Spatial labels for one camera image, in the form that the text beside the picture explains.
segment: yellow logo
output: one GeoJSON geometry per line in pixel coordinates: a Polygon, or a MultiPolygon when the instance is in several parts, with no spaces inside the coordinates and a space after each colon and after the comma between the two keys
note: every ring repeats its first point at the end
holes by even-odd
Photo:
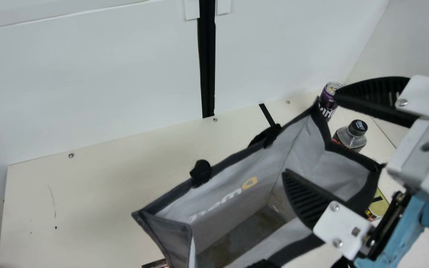
{"type": "Polygon", "coordinates": [[[237,188],[233,192],[227,194],[225,197],[223,197],[223,199],[221,201],[216,202],[208,210],[203,210],[203,211],[198,212],[198,213],[196,213],[194,215],[191,215],[188,218],[188,220],[190,221],[190,223],[194,222],[194,220],[196,220],[197,216],[203,216],[204,214],[206,214],[206,212],[210,212],[211,210],[219,207],[220,205],[224,204],[228,200],[230,200],[233,197],[235,197],[236,194],[240,195],[243,192],[243,190],[248,190],[249,188],[253,187],[256,184],[257,184],[257,178],[256,177],[249,178],[249,180],[247,180],[247,181],[245,181],[245,183],[243,183],[243,185],[241,186],[241,188],[237,188]]]}

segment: purple can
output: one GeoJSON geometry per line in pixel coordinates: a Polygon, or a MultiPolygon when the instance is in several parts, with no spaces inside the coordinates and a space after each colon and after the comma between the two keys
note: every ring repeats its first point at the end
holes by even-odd
{"type": "Polygon", "coordinates": [[[325,85],[319,97],[319,109],[325,120],[329,122],[332,115],[334,115],[338,104],[334,101],[335,91],[344,87],[341,83],[329,82],[325,85]]]}

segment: can lid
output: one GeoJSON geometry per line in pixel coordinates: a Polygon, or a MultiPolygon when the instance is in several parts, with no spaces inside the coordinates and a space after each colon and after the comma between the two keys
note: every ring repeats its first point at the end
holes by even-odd
{"type": "Polygon", "coordinates": [[[342,85],[341,83],[329,82],[329,83],[327,83],[327,85],[325,85],[324,89],[330,95],[334,95],[335,91],[339,88],[342,88],[342,87],[344,87],[344,85],[342,85]]]}
{"type": "Polygon", "coordinates": [[[354,120],[349,125],[349,132],[353,136],[361,137],[368,130],[367,124],[362,120],[354,120]]]}

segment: black bottle cap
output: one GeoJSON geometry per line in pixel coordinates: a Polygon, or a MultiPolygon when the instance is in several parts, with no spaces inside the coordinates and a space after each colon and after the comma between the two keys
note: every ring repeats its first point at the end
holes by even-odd
{"type": "Polygon", "coordinates": [[[368,126],[362,120],[354,120],[349,125],[350,134],[357,137],[363,136],[367,131],[367,129],[368,129],[368,126]]]}

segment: screw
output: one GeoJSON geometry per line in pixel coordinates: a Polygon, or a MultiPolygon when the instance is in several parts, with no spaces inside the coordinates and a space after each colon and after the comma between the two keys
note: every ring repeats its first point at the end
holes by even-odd
{"type": "Polygon", "coordinates": [[[403,197],[405,197],[405,195],[404,195],[404,194],[402,194],[402,193],[399,193],[399,194],[397,195],[397,198],[396,198],[397,202],[402,202],[402,201],[403,201],[403,197]]]}
{"type": "Polygon", "coordinates": [[[340,248],[344,243],[342,243],[342,240],[340,239],[334,239],[332,241],[332,244],[336,247],[336,248],[340,248]]]}
{"type": "Polygon", "coordinates": [[[332,210],[333,212],[336,212],[337,210],[339,210],[339,208],[339,204],[337,204],[336,202],[330,204],[330,210],[332,210]]]}
{"type": "Polygon", "coordinates": [[[405,106],[405,105],[407,105],[407,104],[408,104],[408,100],[405,100],[405,99],[399,99],[399,100],[397,101],[397,103],[398,103],[398,106],[403,107],[403,106],[405,106]]]}

